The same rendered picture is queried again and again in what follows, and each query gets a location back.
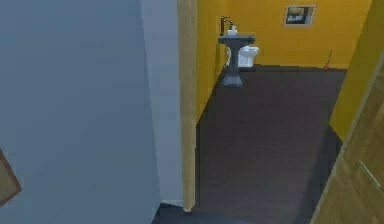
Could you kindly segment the dark grey pedestal sink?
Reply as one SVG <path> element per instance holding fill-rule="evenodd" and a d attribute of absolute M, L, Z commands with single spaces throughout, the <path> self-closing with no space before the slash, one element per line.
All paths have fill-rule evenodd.
<path fill-rule="evenodd" d="M 238 55 L 241 48 L 253 44 L 255 41 L 254 35 L 236 34 L 228 35 L 224 34 L 218 37 L 218 43 L 224 44 L 231 50 L 230 64 L 227 74 L 222 80 L 222 85 L 225 87 L 241 87 L 242 80 L 239 76 L 238 67 Z"/>

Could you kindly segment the black sink faucet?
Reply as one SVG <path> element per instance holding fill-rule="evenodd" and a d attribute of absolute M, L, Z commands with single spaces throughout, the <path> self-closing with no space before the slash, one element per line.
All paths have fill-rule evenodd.
<path fill-rule="evenodd" d="M 227 32 L 226 28 L 231 30 L 232 27 L 233 27 L 233 21 L 229 16 L 222 16 L 220 18 L 220 35 L 221 36 L 223 36 Z"/>

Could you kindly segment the red toilet plunger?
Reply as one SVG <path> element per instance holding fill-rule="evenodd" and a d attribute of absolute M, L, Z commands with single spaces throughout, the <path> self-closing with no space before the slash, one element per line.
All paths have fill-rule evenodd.
<path fill-rule="evenodd" d="M 328 56 L 328 59 L 327 59 L 327 62 L 326 62 L 326 64 L 323 67 L 324 70 L 328 70 L 329 69 L 329 64 L 330 64 L 332 53 L 333 53 L 333 50 L 331 49 L 330 53 L 329 53 L 329 56 Z"/>

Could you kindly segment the wooden room door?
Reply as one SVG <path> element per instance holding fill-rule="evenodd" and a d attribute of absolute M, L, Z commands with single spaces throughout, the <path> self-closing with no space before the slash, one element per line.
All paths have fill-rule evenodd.
<path fill-rule="evenodd" d="M 384 224 L 384 51 L 309 224 Z"/>

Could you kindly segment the framed wall picture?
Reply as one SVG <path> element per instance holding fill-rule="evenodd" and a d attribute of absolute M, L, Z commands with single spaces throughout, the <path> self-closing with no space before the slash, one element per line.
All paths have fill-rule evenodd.
<path fill-rule="evenodd" d="M 288 5 L 285 10 L 285 26 L 309 26 L 312 24 L 316 4 Z"/>

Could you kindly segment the white toilet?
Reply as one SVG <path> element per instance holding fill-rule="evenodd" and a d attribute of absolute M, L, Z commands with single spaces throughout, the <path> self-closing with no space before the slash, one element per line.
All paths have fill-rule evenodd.
<path fill-rule="evenodd" d="M 258 54 L 259 48 L 257 46 L 245 46 L 238 52 L 238 67 L 250 68 L 254 64 L 254 58 Z"/>

